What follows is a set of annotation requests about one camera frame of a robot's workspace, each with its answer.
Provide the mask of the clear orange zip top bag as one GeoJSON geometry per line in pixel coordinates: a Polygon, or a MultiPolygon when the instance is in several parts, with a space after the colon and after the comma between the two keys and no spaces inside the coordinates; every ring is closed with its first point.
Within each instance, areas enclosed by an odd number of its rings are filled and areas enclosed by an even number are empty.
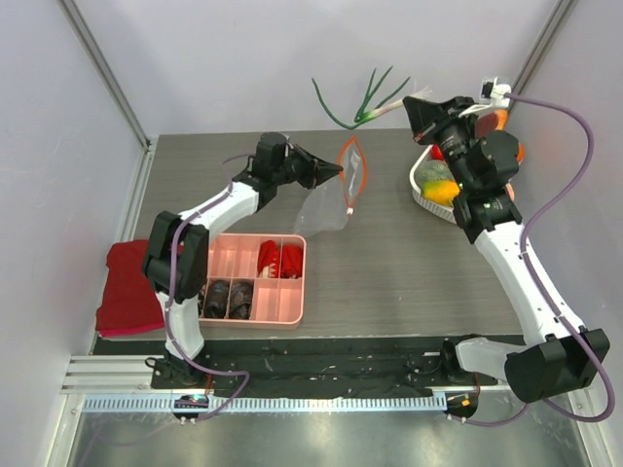
{"type": "Polygon", "coordinates": [[[368,181],[368,164],[356,136],[342,147],[337,165],[343,171],[313,189],[304,201],[293,226],[293,233],[311,237],[345,228],[357,199],[368,181]]]}

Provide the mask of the toy yellow green mango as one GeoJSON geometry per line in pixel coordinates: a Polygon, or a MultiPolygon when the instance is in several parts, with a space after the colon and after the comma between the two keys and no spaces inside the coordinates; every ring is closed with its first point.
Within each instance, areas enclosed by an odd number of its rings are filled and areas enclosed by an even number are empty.
{"type": "Polygon", "coordinates": [[[431,202],[451,207],[459,195],[459,185],[451,180],[427,181],[421,188],[421,196],[431,202]]]}

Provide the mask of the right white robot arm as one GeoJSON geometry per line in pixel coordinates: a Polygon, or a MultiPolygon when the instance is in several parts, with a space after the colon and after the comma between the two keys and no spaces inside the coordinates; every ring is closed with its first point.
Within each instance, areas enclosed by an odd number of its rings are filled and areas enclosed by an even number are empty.
{"type": "Polygon", "coordinates": [[[520,142],[503,129],[480,136],[475,102],[403,100],[413,137],[439,147],[458,182],[457,225],[487,260],[515,310],[523,344],[468,338],[439,361],[444,380],[465,382],[479,373],[508,383],[526,404],[589,386],[610,349],[602,329],[588,329],[568,307],[528,239],[530,224],[507,190],[519,171],[520,142]]]}

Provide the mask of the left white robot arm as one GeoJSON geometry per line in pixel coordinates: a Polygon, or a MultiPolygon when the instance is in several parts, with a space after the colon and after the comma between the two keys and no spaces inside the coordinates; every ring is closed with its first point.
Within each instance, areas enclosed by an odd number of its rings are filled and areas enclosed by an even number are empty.
{"type": "Polygon", "coordinates": [[[211,243],[263,209],[279,187],[296,183],[313,190],[343,171],[280,132],[262,134],[254,152],[241,158],[244,169],[228,176],[218,195],[180,213],[157,215],[142,263],[142,273],[161,304],[165,350],[176,361],[173,375],[188,388],[200,386],[207,375],[206,363],[198,358],[204,347],[198,296],[207,279],[211,243]]]}

